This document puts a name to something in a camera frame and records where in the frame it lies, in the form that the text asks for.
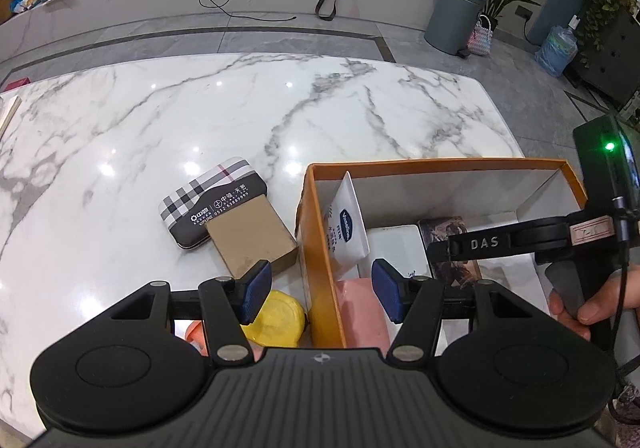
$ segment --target trash can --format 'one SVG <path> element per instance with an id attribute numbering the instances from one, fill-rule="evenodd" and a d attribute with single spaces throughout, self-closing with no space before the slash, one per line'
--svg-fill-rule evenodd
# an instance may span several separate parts
<path id="1" fill-rule="evenodd" d="M 436 0 L 424 39 L 455 56 L 466 47 L 485 4 L 486 0 Z"/>

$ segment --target marble counter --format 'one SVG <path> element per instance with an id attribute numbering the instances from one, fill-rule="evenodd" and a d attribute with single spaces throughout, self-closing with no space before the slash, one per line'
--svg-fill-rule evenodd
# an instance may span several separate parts
<path id="1" fill-rule="evenodd" d="M 49 344 L 150 280 L 225 272 L 178 248 L 171 191 L 245 157 L 293 230 L 310 162 L 522 157 L 484 88 L 444 72 L 291 54 L 212 54 L 95 68 L 15 91 L 0 143 L 0 418 L 42 430 L 29 387 Z M 275 288 L 303 301 L 295 270 Z"/>

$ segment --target red box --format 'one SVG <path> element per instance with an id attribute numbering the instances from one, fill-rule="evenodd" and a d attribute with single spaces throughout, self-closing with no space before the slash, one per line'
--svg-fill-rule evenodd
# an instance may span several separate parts
<path id="1" fill-rule="evenodd" d="M 9 92 L 9 90 L 13 90 L 14 88 L 18 88 L 19 86 L 24 86 L 25 84 L 29 84 L 29 78 L 16 79 L 9 83 L 3 90 L 3 92 Z"/>

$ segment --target blue gripper pad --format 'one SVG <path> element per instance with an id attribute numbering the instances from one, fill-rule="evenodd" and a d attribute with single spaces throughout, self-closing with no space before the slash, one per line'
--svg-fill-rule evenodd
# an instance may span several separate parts
<path id="1" fill-rule="evenodd" d="M 257 262 L 238 283 L 245 286 L 244 298 L 237 311 L 238 321 L 241 325 L 249 325 L 258 316 L 271 291 L 271 264 L 266 260 Z"/>
<path id="2" fill-rule="evenodd" d="M 371 285 L 386 315 L 393 323 L 402 323 L 410 305 L 407 305 L 408 281 L 383 258 L 371 266 Z"/>

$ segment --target screw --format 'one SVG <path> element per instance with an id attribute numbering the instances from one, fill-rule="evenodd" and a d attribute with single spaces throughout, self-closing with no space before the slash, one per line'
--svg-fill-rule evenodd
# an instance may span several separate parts
<path id="1" fill-rule="evenodd" d="M 424 351 L 414 345 L 400 345 L 392 352 L 396 360 L 401 362 L 416 362 L 424 356 Z"/>
<path id="2" fill-rule="evenodd" d="M 226 362 L 239 362 L 247 357 L 249 350 L 242 345 L 224 345 L 218 349 L 218 357 Z"/>

